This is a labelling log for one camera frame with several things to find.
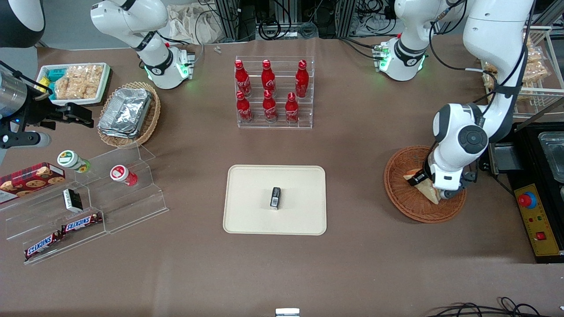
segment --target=coca-cola bottle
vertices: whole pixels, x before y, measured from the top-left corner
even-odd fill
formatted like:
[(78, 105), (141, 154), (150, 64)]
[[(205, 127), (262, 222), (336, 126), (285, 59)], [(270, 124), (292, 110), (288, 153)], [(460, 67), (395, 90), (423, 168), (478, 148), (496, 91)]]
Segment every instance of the coca-cola bottle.
[(288, 101), (286, 102), (286, 121), (291, 124), (298, 122), (298, 102), (294, 93), (288, 93)]
[(243, 61), (237, 59), (235, 61), (235, 80), (237, 81), (237, 87), (239, 90), (245, 94), (245, 96), (250, 95), (250, 77), (249, 73), (246, 72), (243, 67)]
[(276, 101), (272, 98), (272, 91), (265, 90), (265, 99), (262, 101), (262, 107), (265, 109), (266, 122), (273, 124), (278, 120)]
[(310, 82), (310, 75), (307, 73), (307, 62), (302, 59), (298, 62), (298, 72), (296, 73), (296, 95), (304, 98), (307, 93), (307, 85)]
[(237, 92), (237, 111), (239, 112), (241, 122), (244, 124), (253, 122), (253, 112), (250, 110), (249, 101), (241, 90)]
[(272, 92), (272, 96), (276, 95), (276, 76), (274, 76), (274, 72), (270, 68), (270, 61), (265, 59), (262, 61), (262, 87), (265, 90), (270, 90)]

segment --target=cloth bag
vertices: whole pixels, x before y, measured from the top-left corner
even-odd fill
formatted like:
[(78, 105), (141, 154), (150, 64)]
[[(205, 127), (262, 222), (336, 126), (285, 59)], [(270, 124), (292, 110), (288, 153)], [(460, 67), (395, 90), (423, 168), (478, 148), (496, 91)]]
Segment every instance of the cloth bag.
[(210, 11), (210, 7), (197, 2), (189, 5), (168, 5), (166, 9), (170, 21), (169, 37), (194, 44), (209, 44), (224, 38), (222, 26), (219, 24), (220, 17), (215, 13), (217, 10)]

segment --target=red button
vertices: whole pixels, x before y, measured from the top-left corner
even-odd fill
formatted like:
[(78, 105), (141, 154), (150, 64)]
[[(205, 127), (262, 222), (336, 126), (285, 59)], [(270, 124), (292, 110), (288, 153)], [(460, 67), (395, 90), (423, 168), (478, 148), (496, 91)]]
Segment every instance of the red button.
[(524, 193), (519, 195), (519, 198), (517, 198), (517, 201), (519, 202), (519, 205), (521, 205), (523, 207), (529, 207), (532, 204), (531, 196), (524, 194)]

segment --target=acrylic bottle rack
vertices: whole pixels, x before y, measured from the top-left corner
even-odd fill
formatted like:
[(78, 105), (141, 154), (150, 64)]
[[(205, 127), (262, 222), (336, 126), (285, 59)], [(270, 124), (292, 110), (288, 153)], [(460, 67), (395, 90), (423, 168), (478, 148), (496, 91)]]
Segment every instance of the acrylic bottle rack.
[[(6, 238), (23, 246), (24, 250), (41, 241), (61, 226), (100, 212), (102, 223), (66, 234), (60, 241), (45, 248), (25, 264), (39, 263), (71, 250), (88, 241), (113, 234), (141, 221), (168, 211), (162, 190), (153, 182), (147, 161), (155, 156), (143, 146), (133, 143), (89, 159), (91, 168), (80, 174), (65, 170), (67, 181), (47, 187), (0, 209), (6, 213)], [(135, 186), (118, 183), (109, 177), (115, 165), (125, 165), (138, 176)], [(73, 213), (65, 208), (63, 190), (70, 188), (80, 194), (83, 211)]]
[[(246, 71), (249, 73), (251, 84), (251, 95), (247, 97), (253, 112), (254, 120), (251, 123), (241, 121), (237, 110), (237, 124), (240, 128), (259, 128), (259, 129), (311, 129), (314, 123), (314, 78), (315, 78), (315, 61), (313, 56), (237, 56), (235, 59), (243, 61)], [(278, 112), (278, 120), (274, 123), (268, 123), (265, 118), (265, 112), (262, 108), (262, 100), (264, 99), (261, 74), (262, 61), (268, 59), (271, 62), (272, 71), (276, 75), (276, 110)], [(307, 72), (310, 75), (309, 85), (305, 98), (296, 98), (299, 106), (299, 120), (297, 124), (286, 122), (285, 105), (288, 100), (289, 92), (296, 92), (296, 72), (298, 71), (298, 62), (301, 59), (307, 61)], [(235, 92), (239, 90), (237, 82), (235, 83)]]

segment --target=cookie box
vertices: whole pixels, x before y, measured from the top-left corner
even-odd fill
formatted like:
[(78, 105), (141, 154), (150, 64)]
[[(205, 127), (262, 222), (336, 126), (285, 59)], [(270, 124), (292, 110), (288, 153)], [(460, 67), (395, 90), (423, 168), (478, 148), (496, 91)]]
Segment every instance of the cookie box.
[(0, 178), (0, 204), (65, 181), (65, 172), (47, 162)]

